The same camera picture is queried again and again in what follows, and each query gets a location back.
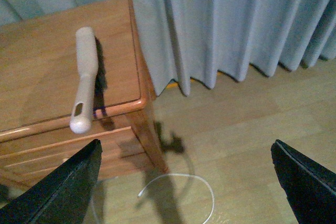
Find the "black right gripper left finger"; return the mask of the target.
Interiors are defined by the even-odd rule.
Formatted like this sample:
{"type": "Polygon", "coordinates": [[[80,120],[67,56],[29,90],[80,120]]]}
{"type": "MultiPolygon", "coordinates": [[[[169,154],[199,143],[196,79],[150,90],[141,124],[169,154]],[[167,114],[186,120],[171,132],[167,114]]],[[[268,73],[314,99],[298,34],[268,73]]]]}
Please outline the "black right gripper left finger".
{"type": "Polygon", "coordinates": [[[102,146],[91,141],[1,208],[1,223],[82,223],[97,183],[102,146]]]}

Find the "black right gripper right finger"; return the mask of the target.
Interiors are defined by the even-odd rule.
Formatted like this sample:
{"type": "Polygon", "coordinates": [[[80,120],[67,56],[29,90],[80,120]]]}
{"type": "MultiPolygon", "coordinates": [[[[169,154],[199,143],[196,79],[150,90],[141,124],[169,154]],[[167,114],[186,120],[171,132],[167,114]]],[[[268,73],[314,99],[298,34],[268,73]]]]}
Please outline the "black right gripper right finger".
{"type": "Polygon", "coordinates": [[[298,223],[335,223],[335,173],[281,140],[271,157],[298,223]]]}

